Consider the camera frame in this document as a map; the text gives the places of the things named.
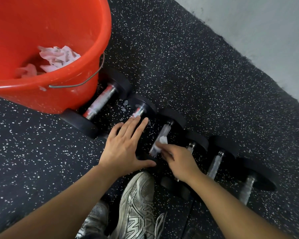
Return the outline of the person's silver left sneaker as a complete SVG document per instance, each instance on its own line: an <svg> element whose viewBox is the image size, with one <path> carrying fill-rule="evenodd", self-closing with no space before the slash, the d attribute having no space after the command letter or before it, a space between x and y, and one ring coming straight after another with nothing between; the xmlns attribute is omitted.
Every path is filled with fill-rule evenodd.
<svg viewBox="0 0 299 239"><path fill-rule="evenodd" d="M108 226L109 206L100 200L84 220L75 239L108 239L105 230Z"/></svg>

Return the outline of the person's silver right sneaker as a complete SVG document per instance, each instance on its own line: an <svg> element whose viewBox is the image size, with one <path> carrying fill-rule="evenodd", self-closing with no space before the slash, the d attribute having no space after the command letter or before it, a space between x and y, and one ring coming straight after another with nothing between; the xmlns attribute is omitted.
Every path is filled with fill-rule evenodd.
<svg viewBox="0 0 299 239"><path fill-rule="evenodd" d="M160 239L166 214L154 215L155 180L148 172L137 173L120 200L119 219L110 239Z"/></svg>

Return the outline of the person's right hand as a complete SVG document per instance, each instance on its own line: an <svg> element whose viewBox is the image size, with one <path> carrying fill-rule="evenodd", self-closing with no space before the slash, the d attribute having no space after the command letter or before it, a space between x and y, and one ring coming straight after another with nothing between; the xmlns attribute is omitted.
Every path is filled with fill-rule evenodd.
<svg viewBox="0 0 299 239"><path fill-rule="evenodd" d="M168 151L173 154L175 164L168 164L168 166L173 175L180 181L189 184L193 177L202 173L192 154L185 147L174 144L161 144L159 142L156 142L156 145L161 148L161 155L162 151Z"/></svg>

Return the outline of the red plastic bucket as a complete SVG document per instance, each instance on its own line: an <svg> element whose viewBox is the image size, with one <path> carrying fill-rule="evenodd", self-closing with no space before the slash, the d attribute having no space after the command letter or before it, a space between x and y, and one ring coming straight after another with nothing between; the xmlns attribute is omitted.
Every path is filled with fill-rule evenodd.
<svg viewBox="0 0 299 239"><path fill-rule="evenodd" d="M78 109L95 94L100 66L112 32L108 0L0 0L0 97L33 110L59 114ZM54 72L17 78L17 68L49 63L38 46L70 47L80 54L75 62Z"/></svg>

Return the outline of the person's left hand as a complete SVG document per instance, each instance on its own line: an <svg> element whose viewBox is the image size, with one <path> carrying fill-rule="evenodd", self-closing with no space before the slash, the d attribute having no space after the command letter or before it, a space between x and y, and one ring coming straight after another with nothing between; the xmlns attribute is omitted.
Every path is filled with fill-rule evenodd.
<svg viewBox="0 0 299 239"><path fill-rule="evenodd" d="M104 151L100 157L97 168L104 170L114 178L128 175L137 170L136 149L138 142L124 142L122 136L128 126L129 119L113 126L106 140ZM141 135L148 124L146 117L139 122Z"/></svg>

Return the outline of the person's left forearm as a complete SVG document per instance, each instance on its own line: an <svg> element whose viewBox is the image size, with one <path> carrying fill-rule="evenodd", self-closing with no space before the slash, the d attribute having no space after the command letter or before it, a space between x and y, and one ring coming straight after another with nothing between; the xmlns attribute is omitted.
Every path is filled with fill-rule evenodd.
<svg viewBox="0 0 299 239"><path fill-rule="evenodd" d="M121 176L109 164L94 166L59 195L0 233L0 239L74 239L94 205Z"/></svg>

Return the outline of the person's silver sneaker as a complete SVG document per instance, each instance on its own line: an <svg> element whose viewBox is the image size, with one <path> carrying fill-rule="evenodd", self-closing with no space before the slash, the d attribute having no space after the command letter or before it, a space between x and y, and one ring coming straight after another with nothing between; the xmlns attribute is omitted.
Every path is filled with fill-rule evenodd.
<svg viewBox="0 0 299 239"><path fill-rule="evenodd" d="M160 239L166 214L154 215L155 180L148 172L137 173L120 200L119 219L110 239Z"/></svg>
<svg viewBox="0 0 299 239"><path fill-rule="evenodd" d="M108 239L105 230L108 226L109 206L100 200L84 220L75 239Z"/></svg>

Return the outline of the person's right forearm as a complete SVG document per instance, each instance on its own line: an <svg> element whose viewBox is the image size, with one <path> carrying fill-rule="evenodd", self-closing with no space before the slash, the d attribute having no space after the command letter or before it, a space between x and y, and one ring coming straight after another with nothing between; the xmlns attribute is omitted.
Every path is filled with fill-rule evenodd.
<svg viewBox="0 0 299 239"><path fill-rule="evenodd" d="M191 172L186 179L186 183L205 203L226 239L292 239L201 171Z"/></svg>

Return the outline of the pink crumpled paper tissue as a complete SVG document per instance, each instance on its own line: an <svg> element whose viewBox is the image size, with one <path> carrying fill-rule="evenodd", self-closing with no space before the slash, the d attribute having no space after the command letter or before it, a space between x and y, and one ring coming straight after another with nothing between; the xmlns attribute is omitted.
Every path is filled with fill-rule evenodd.
<svg viewBox="0 0 299 239"><path fill-rule="evenodd" d="M22 68L17 68L15 71L15 75L17 78L30 78L43 74L45 74L45 72L38 72L36 66L33 64L28 64L26 67Z"/></svg>

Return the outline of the row of black dumbbells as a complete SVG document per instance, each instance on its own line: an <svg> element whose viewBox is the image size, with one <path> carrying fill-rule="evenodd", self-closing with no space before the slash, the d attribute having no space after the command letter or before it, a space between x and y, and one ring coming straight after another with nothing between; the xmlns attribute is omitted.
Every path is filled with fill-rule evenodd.
<svg viewBox="0 0 299 239"><path fill-rule="evenodd" d="M201 147L204 151L208 152L210 150L215 154L207 172L207 176L212 180L215 179L221 162L224 159L230 160L231 166L234 166L237 171L238 179L244 182L239 194L239 200L244 205L247 205L253 188L262 191L277 190L279 181L277 174L260 162L238 157L239 144L233 139L220 135L214 135L207 139L198 132L186 131L187 120L180 112L172 108L158 110L153 102L139 94L132 94L127 97L132 90L132 85L128 78L118 70L114 68L102 68L100 74L107 83L107 87L88 107L84 114L81 115L67 108L60 115L63 121L76 128L85 136L95 139L101 135L100 129L92 122L92 119L101 111L110 98L114 94L117 94L120 99L127 99L128 104L134 108L133 117L142 115L155 116L159 114L159 116L165 120L165 124L161 128L150 151L148 153L139 154L140 160L156 161L156 157L159 153L157 153L154 148L155 142L160 136L168 136L172 127L177 127L178 130L183 132L184 139L187 141L186 148L190 153L192 153L196 147Z"/></svg>

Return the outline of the small white wiping tissue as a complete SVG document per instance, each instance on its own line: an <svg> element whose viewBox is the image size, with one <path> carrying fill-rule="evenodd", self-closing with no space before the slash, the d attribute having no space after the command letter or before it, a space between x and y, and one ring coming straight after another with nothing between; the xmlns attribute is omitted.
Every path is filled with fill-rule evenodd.
<svg viewBox="0 0 299 239"><path fill-rule="evenodd" d="M168 139L167 139L167 136L160 136L158 138L158 142L161 143L161 144L168 144ZM157 153L161 153L161 148L159 148L156 143L154 144L154 148L156 150Z"/></svg>

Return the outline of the white crumpled paper tissue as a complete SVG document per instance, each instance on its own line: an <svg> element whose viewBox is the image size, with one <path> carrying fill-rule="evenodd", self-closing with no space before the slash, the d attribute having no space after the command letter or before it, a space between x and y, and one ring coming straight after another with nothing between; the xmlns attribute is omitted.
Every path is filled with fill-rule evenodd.
<svg viewBox="0 0 299 239"><path fill-rule="evenodd" d="M49 62L49 65L40 65L40 68L46 73L63 68L81 57L66 45L63 48L38 46L38 49L40 57Z"/></svg>

